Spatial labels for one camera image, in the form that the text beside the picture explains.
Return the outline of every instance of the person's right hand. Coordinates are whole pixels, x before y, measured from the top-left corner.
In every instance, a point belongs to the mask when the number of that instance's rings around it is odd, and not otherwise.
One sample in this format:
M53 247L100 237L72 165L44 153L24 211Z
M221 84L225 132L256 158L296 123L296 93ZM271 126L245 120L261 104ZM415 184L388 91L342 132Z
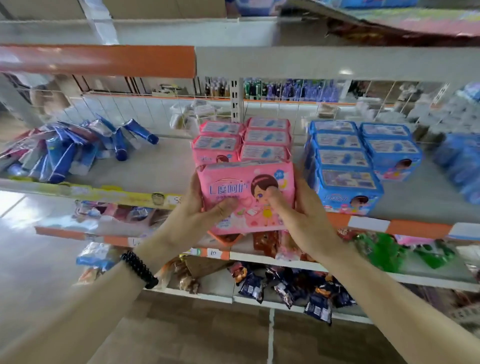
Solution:
M318 195L295 169L295 210L275 187L267 188L270 206L280 215L295 243L314 259L335 254L343 246Z

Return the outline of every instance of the black bracelet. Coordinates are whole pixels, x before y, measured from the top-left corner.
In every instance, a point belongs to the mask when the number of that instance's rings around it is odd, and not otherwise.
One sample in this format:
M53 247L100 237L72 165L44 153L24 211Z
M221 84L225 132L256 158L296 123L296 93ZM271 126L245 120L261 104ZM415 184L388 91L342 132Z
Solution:
M146 283L145 288L148 290L151 290L158 284L158 278L154 277L152 272L150 272L147 266L134 252L129 251L128 253L124 253L121 255L120 259L127 263L136 275Z

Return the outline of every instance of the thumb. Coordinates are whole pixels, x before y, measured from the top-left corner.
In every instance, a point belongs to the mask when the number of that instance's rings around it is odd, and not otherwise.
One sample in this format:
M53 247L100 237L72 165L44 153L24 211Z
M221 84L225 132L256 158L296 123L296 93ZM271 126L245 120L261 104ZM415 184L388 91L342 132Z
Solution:
M211 210L200 214L202 224L207 228L211 228L218 222L230 216L235 211L239 202L236 198L225 198L216 204Z
M295 220L299 218L300 214L292 209L292 206L288 204L278 188L273 186L268 187L266 195L268 203L287 225L295 222Z

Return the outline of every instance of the forearm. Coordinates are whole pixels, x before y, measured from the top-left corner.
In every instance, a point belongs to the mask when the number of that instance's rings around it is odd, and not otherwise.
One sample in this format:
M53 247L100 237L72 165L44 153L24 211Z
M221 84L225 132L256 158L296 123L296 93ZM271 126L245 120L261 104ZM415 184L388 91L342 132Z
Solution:
M343 244L313 254L348 290L410 364L477 363L480 342L389 275Z
M152 273L178 252L161 232L134 250ZM78 292L53 316L0 353L0 363L84 364L145 286L124 262Z

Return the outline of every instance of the person's left hand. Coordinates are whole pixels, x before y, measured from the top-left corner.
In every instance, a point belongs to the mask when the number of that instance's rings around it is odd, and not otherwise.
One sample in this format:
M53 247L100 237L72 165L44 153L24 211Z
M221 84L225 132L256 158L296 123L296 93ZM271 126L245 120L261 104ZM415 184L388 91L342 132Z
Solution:
M201 212L202 192L200 180L195 172L190 180L187 193L182 196L181 203L170 214L158 229L158 233L166 239L178 254L189 250L206 234L212 226L219 223L237 208L236 198L225 198L209 211Z

